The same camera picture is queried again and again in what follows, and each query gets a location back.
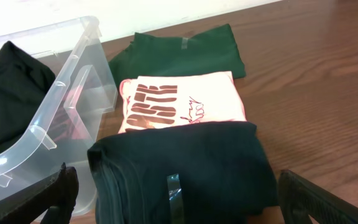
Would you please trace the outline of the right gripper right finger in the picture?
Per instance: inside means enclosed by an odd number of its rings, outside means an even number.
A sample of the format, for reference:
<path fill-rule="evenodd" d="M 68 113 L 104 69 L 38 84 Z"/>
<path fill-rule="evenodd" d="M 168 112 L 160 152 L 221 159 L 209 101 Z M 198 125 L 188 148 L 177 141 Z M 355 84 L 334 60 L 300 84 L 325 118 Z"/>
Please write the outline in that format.
<path fill-rule="evenodd" d="M 282 170 L 278 203 L 286 224 L 358 224 L 358 208 L 304 179 Z"/>

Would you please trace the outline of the green t-shirt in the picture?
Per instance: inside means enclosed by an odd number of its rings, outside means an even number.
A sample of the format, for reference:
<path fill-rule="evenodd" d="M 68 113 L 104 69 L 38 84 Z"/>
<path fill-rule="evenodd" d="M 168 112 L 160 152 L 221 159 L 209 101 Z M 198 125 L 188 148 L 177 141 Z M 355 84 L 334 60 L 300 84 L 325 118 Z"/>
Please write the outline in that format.
<path fill-rule="evenodd" d="M 136 33 L 129 46 L 109 62 L 116 86 L 139 76 L 179 77 L 213 72 L 246 76 L 245 65 L 225 24 L 193 37 L 155 37 Z"/>

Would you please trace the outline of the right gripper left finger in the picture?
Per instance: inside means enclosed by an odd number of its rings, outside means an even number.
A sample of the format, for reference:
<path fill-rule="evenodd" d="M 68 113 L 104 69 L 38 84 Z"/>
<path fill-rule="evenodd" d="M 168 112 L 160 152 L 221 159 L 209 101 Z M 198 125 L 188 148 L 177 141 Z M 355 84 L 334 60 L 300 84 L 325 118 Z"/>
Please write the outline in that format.
<path fill-rule="evenodd" d="M 60 170 L 21 191 L 0 200 L 0 223 L 68 224 L 76 205 L 79 181 L 74 167 Z"/>

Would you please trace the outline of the black garment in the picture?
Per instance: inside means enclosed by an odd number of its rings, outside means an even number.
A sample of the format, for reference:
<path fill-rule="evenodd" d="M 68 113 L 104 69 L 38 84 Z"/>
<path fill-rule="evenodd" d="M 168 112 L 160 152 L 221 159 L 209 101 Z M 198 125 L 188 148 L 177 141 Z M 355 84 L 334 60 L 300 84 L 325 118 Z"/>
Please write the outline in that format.
<path fill-rule="evenodd" d="M 0 49 L 0 153 L 26 131 L 55 74 L 12 42 Z"/>

